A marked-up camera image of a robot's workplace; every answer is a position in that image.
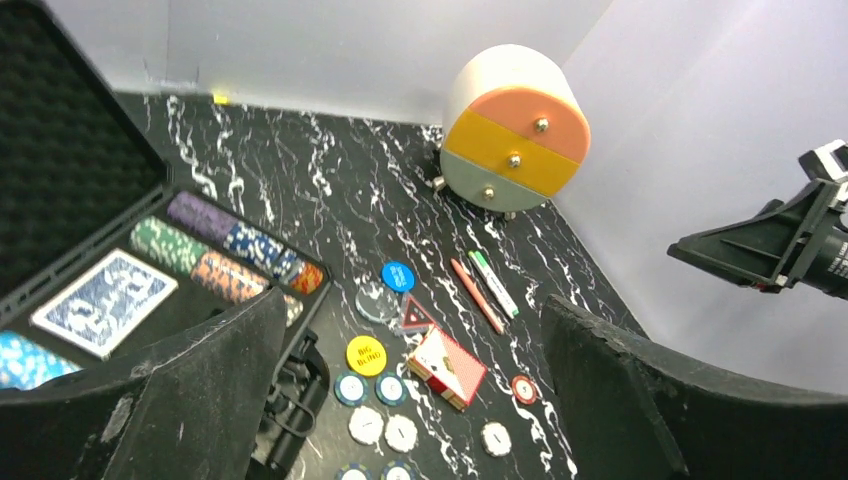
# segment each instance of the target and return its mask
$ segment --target black marble table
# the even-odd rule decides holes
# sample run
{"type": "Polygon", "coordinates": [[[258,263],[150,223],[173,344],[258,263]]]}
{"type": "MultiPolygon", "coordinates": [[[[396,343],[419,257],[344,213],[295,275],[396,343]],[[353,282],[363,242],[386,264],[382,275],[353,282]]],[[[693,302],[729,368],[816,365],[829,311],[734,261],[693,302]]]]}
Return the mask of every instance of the black marble table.
{"type": "Polygon", "coordinates": [[[376,447],[355,443],[347,432],[352,409],[331,394],[289,478],[331,479],[350,462],[379,478],[396,459],[412,464],[418,478],[431,480],[575,477],[539,350],[539,308],[558,293],[644,333],[553,206],[505,223],[449,192],[434,194],[429,181],[438,167],[432,149],[440,131],[432,126],[220,106],[202,97],[120,98],[173,162],[177,181],[199,185],[331,266],[335,285],[312,328],[334,378],[347,370],[347,343],[367,334],[386,346],[387,369],[407,379],[410,398],[404,405],[385,407],[373,391],[366,405],[384,418],[400,413],[415,421],[419,436],[411,453],[397,454],[383,440],[376,447]],[[507,335],[494,333],[451,270],[450,258],[469,249],[490,259],[521,310],[507,335]],[[405,356],[420,336],[397,338],[355,310],[357,285],[379,280],[381,267],[391,260],[412,267],[418,276],[415,296],[489,367],[464,413],[407,371],[405,356]],[[535,404],[513,399],[510,382],[518,374],[536,381],[535,404]],[[482,447],[480,430],[493,420],[512,437],[512,453],[505,458],[489,457],[482,447]]]}

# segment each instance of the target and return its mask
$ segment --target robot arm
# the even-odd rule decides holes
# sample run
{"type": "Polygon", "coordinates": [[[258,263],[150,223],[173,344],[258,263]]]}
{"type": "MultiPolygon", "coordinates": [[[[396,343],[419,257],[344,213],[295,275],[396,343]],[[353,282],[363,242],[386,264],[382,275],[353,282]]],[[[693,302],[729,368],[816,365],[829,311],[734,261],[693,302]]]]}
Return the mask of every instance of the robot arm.
{"type": "Polygon", "coordinates": [[[810,182],[753,218],[681,238],[668,254],[735,285],[779,293],[806,283],[848,299],[848,145],[835,140],[799,158],[810,182]]]}

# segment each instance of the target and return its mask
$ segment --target orange drawer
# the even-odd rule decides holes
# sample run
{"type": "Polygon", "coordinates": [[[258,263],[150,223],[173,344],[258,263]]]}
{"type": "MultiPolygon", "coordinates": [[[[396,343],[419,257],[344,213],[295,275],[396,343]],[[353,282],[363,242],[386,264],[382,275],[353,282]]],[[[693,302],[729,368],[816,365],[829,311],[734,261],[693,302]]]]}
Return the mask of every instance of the orange drawer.
{"type": "Polygon", "coordinates": [[[459,116],[442,148],[546,197],[580,166],[470,110],[459,116]],[[515,168],[510,166],[513,155],[521,159],[515,168]]]}
{"type": "Polygon", "coordinates": [[[589,123],[576,105],[525,87],[504,87],[481,95],[468,107],[480,116],[576,163],[589,151],[589,123]],[[536,130],[544,118],[547,130],[536,130]]]}

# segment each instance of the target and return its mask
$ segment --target cylindrical wooden box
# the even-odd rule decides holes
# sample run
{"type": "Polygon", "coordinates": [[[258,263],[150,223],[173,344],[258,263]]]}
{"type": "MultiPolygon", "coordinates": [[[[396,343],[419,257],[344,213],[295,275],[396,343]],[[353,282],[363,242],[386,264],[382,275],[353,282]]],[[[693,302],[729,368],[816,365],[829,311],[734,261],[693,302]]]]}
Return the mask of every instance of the cylindrical wooden box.
{"type": "Polygon", "coordinates": [[[589,124],[562,70],[519,45],[489,48],[465,65],[443,129],[434,187],[508,214],[548,200],[589,150],[589,124]]]}

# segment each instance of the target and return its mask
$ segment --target red and white poker chip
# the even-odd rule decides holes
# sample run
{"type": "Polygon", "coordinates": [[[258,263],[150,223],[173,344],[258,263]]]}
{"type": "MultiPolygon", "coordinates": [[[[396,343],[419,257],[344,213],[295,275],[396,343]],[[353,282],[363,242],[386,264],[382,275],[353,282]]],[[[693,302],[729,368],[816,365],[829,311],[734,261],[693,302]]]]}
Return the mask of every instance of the red and white poker chip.
{"type": "Polygon", "coordinates": [[[515,395],[516,400],[524,405],[535,403],[536,398],[539,396],[533,380],[530,380],[530,378],[524,375],[516,375],[512,379],[512,394],[515,395]]]}

